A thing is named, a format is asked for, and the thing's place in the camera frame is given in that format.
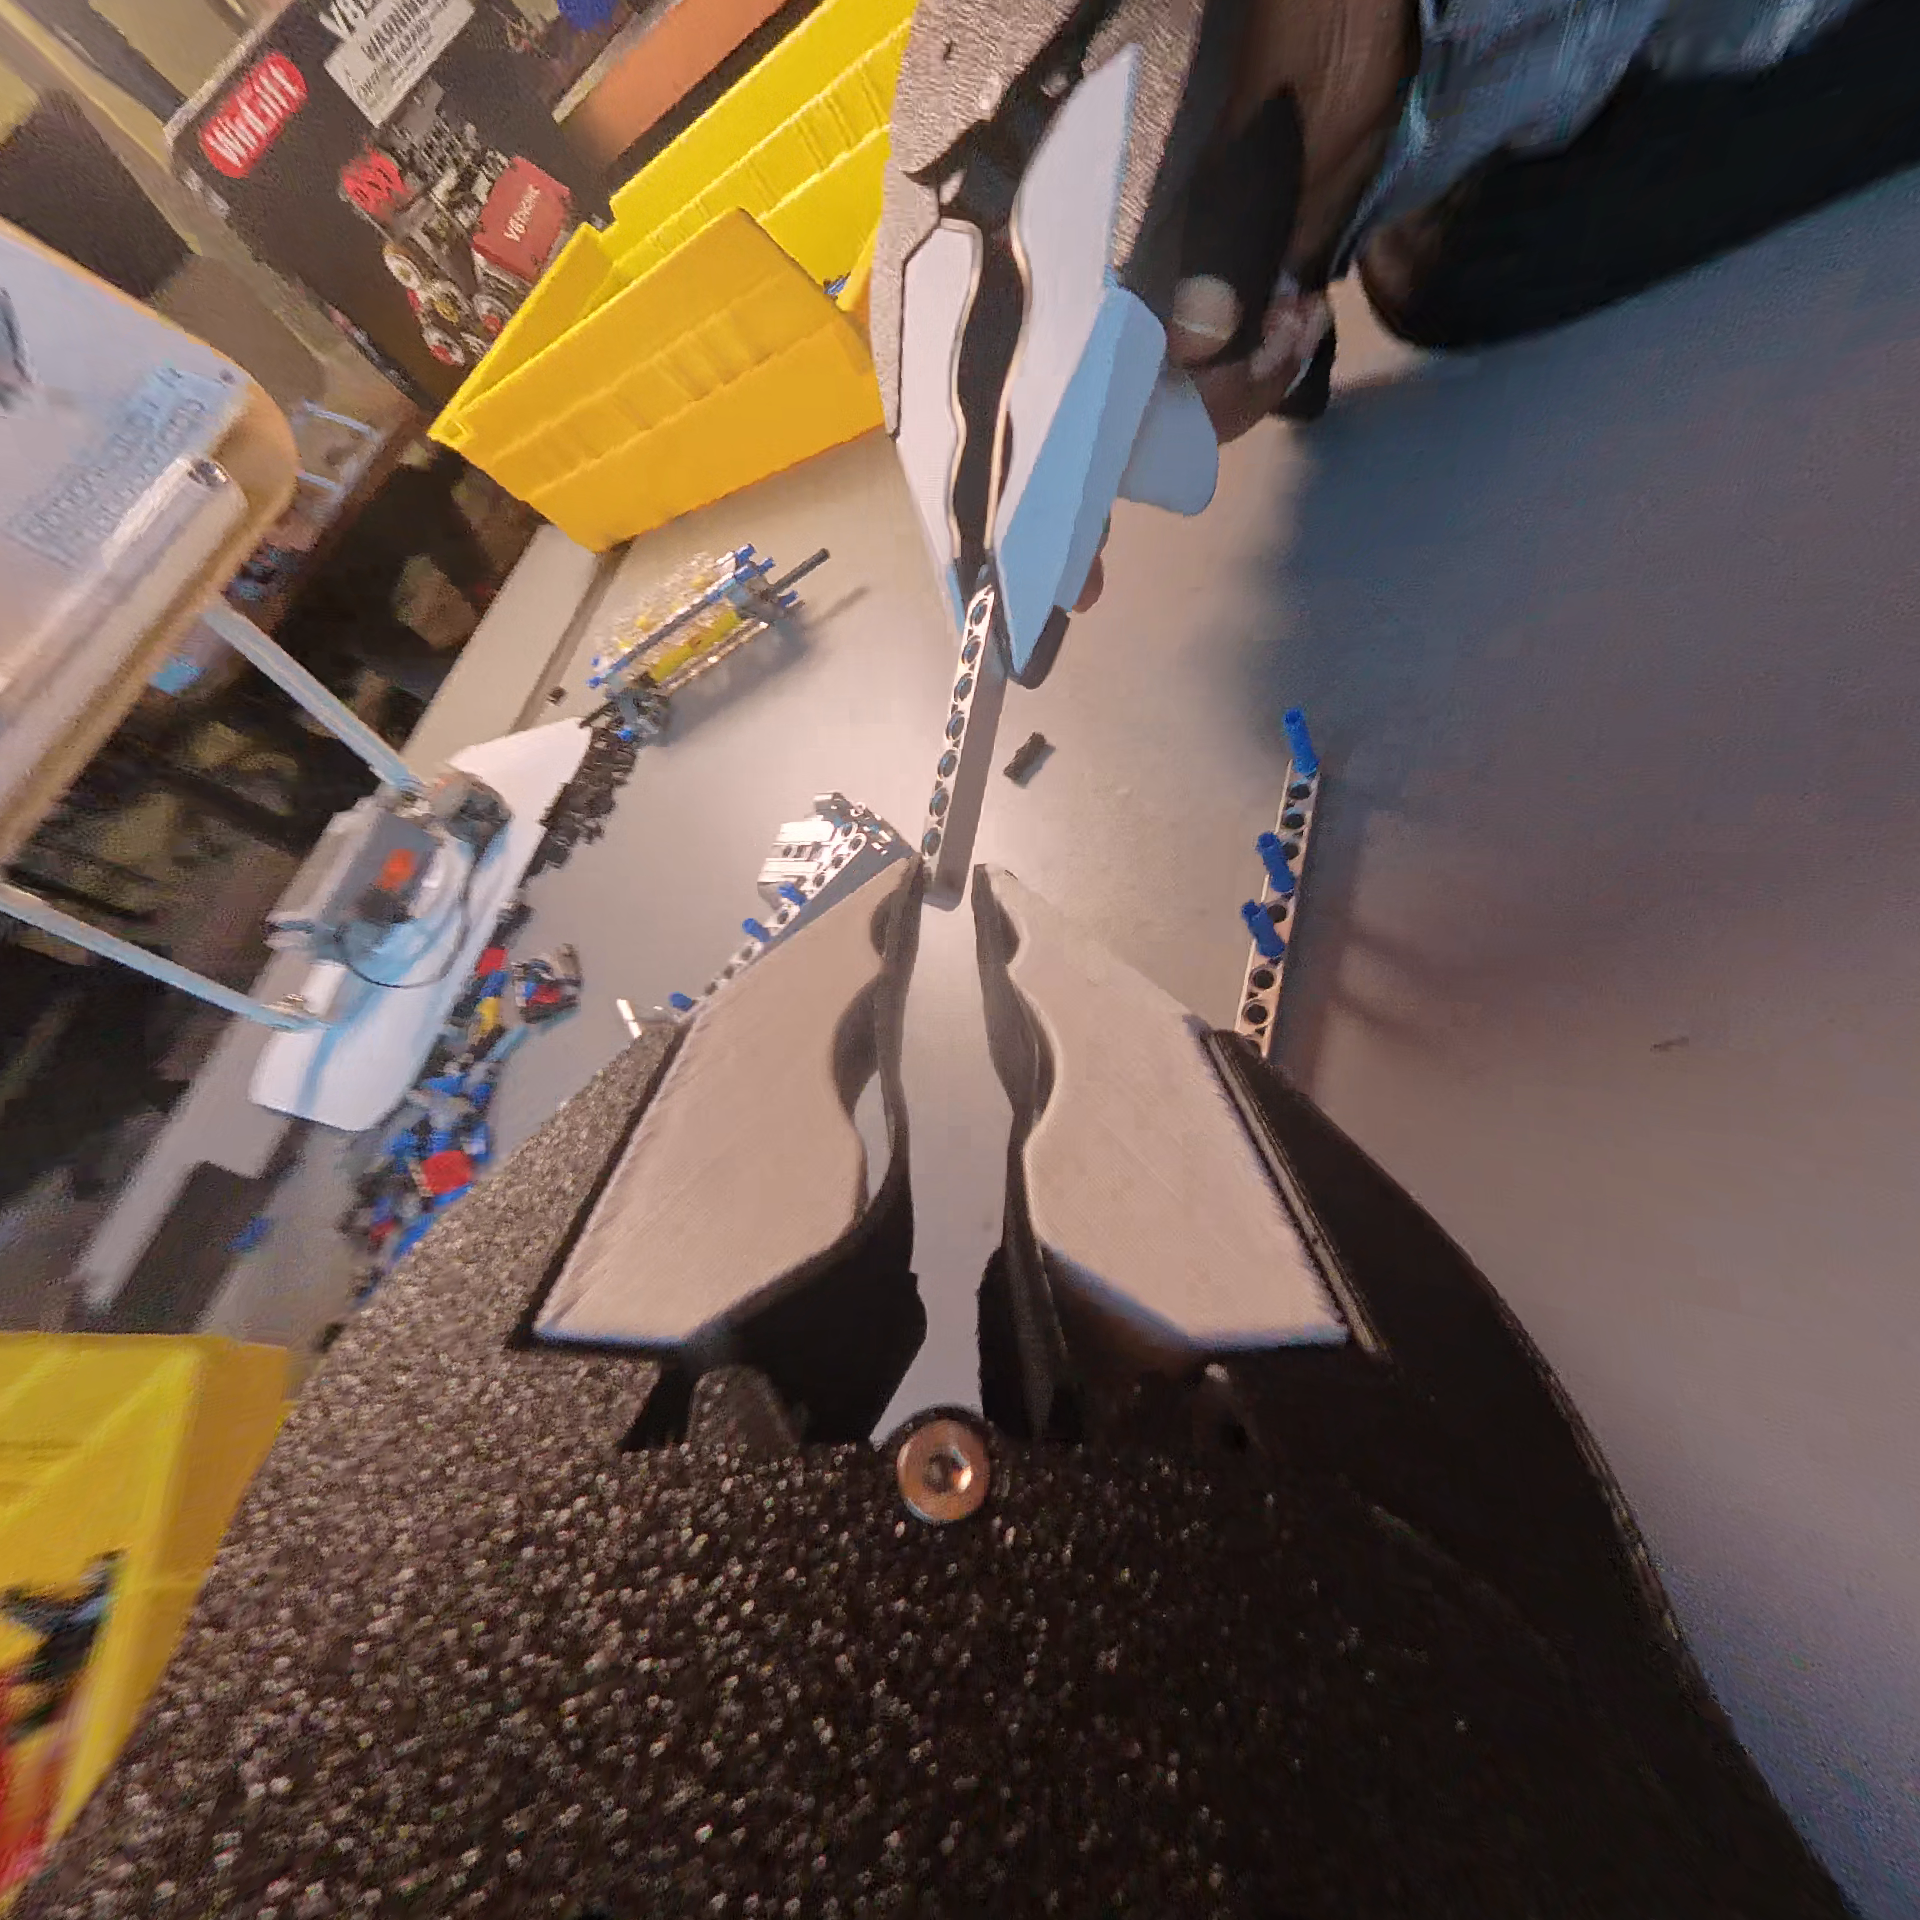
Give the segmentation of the open toy instruction booklet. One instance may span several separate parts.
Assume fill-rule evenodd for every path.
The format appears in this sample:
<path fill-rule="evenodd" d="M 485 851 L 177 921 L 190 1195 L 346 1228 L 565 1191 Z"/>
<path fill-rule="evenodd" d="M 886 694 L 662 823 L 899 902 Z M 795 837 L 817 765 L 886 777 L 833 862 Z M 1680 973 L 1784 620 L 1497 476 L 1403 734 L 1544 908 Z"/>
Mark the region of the open toy instruction booklet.
<path fill-rule="evenodd" d="M 2 715 L 86 700 L 245 497 L 219 447 L 255 381 L 23 230 L 2 239 Z"/>

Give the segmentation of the pile of colourful toy pieces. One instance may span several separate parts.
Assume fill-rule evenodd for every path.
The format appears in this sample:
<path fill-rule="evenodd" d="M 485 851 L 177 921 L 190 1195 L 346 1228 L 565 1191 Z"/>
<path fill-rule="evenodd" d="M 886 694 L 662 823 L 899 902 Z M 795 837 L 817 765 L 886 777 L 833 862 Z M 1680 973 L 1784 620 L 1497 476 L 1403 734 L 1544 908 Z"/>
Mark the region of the pile of colourful toy pieces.
<path fill-rule="evenodd" d="M 353 1184 L 342 1235 L 353 1254 L 353 1305 L 366 1305 L 395 1263 L 477 1187 L 497 1152 L 494 1108 L 510 1057 L 570 1017 L 583 995 L 571 944 L 510 955 L 485 945 L 450 1004 L 416 1080 L 379 1123 Z"/>

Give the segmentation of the long grey beam panel assembly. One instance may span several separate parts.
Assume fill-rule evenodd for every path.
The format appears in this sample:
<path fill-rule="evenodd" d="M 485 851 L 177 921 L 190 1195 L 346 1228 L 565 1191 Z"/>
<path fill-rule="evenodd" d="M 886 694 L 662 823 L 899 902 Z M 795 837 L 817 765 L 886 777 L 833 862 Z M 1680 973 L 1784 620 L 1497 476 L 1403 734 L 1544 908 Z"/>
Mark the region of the long grey beam panel assembly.
<path fill-rule="evenodd" d="M 817 795 L 809 813 L 775 831 L 754 881 L 760 913 L 742 921 L 742 945 L 717 976 L 695 995 L 672 991 L 647 1017 L 639 1017 L 626 998 L 616 1000 L 631 1038 L 647 1024 L 682 1024 L 829 908 L 909 862 L 920 863 L 921 848 L 879 811 L 838 791 Z"/>

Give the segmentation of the pile of black toy pieces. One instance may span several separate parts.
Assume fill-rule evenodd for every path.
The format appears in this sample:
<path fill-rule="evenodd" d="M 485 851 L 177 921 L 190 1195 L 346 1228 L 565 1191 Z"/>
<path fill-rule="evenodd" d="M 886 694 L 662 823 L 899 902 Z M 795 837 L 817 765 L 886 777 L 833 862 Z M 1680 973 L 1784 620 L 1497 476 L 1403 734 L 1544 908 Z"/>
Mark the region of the pile of black toy pieces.
<path fill-rule="evenodd" d="M 543 843 L 528 877 L 562 869 L 578 848 L 603 837 L 639 753 L 641 736 L 631 726 L 594 715 L 581 765 L 543 815 Z"/>

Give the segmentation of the black printed toy box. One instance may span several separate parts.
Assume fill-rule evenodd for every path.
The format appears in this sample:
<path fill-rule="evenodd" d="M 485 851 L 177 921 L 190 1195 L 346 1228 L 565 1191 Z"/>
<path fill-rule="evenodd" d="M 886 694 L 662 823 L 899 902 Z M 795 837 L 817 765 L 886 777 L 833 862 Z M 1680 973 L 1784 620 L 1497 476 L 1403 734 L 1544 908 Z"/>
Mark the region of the black printed toy box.
<path fill-rule="evenodd" d="M 248 252 L 438 413 L 622 177 L 813 5 L 282 5 L 167 127 Z"/>

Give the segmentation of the yellow printed toy box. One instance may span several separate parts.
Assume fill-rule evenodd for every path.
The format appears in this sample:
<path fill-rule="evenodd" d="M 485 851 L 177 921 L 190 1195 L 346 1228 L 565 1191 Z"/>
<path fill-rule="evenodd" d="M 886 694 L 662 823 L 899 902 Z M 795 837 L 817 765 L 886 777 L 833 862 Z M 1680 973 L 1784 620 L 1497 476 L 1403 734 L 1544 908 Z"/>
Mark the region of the yellow printed toy box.
<path fill-rule="evenodd" d="M 2 1337 L 2 1897 L 147 1709 L 295 1392 L 226 1335 Z"/>

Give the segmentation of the grey motor block, orange part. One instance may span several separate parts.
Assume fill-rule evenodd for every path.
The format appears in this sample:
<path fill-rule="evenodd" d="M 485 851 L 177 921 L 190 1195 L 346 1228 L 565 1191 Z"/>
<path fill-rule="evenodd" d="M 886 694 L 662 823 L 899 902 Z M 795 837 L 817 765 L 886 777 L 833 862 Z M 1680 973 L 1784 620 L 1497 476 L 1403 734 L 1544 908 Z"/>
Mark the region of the grey motor block, orange part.
<path fill-rule="evenodd" d="M 459 944 L 473 924 L 473 885 L 489 852 L 477 860 L 450 841 L 426 797 L 375 793 L 328 824 L 318 869 L 265 919 L 269 945 L 375 987 L 423 987 L 427 955 Z"/>

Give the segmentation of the white base with battery box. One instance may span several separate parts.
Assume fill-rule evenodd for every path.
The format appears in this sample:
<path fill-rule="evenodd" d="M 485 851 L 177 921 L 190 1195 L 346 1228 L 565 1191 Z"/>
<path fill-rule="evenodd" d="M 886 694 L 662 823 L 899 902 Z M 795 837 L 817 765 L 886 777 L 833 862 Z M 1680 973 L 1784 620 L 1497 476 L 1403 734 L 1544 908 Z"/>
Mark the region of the white base with battery box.
<path fill-rule="evenodd" d="M 353 945 L 346 963 L 313 963 L 302 987 L 320 995 L 325 1021 L 269 1035 L 253 1073 L 255 1103 L 362 1133 L 401 1102 L 518 897 L 545 815 L 581 772 L 586 750 L 586 721 L 567 717 L 453 753 L 447 771 L 494 788 L 507 823 L 482 855 L 449 848 L 438 857 L 419 921 L 375 945 Z"/>

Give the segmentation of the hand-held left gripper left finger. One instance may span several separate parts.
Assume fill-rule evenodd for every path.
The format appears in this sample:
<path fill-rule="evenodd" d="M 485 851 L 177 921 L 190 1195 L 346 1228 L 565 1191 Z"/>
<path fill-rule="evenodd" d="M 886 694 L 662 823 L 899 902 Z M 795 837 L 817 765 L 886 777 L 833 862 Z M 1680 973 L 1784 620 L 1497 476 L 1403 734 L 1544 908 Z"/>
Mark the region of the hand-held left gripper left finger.
<path fill-rule="evenodd" d="M 801 1283 L 873 1212 L 857 1102 L 905 1152 L 917 855 L 785 931 L 682 1025 L 536 1311 L 543 1343 L 689 1353 Z"/>

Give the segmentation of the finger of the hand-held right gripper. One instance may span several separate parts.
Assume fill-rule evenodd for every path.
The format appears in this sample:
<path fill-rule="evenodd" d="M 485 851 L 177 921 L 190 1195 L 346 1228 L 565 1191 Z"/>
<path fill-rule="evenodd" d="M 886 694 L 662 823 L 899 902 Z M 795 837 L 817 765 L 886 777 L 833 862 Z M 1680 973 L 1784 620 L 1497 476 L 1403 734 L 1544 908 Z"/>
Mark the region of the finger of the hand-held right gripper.
<path fill-rule="evenodd" d="M 1071 87 L 1007 227 L 1023 317 L 1000 392 L 992 583 L 1023 685 L 1054 664 L 1163 363 L 1163 327 L 1114 267 L 1142 61 L 1125 44 Z"/>
<path fill-rule="evenodd" d="M 901 273 L 896 457 L 951 628 L 987 564 L 997 398 L 977 305 L 987 241 L 941 220 Z"/>

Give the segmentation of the grey beam with blue pins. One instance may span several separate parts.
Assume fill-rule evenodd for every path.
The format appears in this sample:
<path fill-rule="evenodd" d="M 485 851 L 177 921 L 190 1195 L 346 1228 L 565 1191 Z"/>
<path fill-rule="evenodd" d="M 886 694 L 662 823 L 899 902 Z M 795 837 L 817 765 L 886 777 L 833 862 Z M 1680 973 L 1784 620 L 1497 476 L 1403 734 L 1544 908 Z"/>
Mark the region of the grey beam with blue pins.
<path fill-rule="evenodd" d="M 920 837 L 923 897 L 937 910 L 957 910 L 969 888 L 1009 678 L 1001 593 L 986 574 L 967 600 Z"/>

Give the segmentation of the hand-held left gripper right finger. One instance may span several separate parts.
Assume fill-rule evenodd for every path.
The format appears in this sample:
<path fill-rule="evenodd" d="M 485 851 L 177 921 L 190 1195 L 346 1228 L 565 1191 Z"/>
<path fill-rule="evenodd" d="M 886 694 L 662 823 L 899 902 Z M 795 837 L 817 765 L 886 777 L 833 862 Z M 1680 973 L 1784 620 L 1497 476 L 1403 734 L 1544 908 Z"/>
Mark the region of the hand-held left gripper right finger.
<path fill-rule="evenodd" d="M 1007 869 L 977 869 L 983 1024 L 1010 1108 L 982 1388 L 1077 1437 L 1142 1375 L 1350 1343 L 1215 1032 Z"/>

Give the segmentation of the grey desk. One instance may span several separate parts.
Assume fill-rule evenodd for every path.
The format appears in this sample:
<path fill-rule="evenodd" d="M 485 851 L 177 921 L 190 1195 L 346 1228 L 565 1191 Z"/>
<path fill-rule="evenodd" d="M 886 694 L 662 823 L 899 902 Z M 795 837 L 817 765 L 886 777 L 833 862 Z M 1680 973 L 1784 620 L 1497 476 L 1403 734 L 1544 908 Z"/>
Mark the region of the grey desk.
<path fill-rule="evenodd" d="M 1281 1056 L 1501 1285 L 1743 1737 L 1915 1915 L 1915 197 L 1128 511 L 977 855 L 1229 1021 L 1281 715 Z"/>

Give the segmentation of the yellow plastic bin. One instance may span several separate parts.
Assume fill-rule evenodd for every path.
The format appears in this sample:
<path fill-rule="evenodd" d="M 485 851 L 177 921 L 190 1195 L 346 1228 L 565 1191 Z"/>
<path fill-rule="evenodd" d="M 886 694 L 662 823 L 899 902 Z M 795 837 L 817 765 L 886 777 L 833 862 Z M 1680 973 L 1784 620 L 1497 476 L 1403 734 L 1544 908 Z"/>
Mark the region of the yellow plastic bin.
<path fill-rule="evenodd" d="M 877 430 L 913 13 L 831 3 L 782 36 L 565 241 L 433 441 L 601 553 Z"/>

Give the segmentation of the grey holed beam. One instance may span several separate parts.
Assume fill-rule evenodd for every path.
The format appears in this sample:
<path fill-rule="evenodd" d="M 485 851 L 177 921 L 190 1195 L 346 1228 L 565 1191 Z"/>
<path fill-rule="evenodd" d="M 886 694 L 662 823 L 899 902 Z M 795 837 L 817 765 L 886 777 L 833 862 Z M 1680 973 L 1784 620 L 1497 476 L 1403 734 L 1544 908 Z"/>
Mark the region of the grey holed beam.
<path fill-rule="evenodd" d="M 1302 936 L 1305 877 L 1326 772 L 1305 709 L 1285 709 L 1283 734 L 1287 771 L 1279 821 L 1256 841 L 1259 887 L 1240 908 L 1247 926 L 1247 965 L 1233 1028 L 1266 1063 L 1279 1051 L 1283 995 L 1290 958 Z"/>

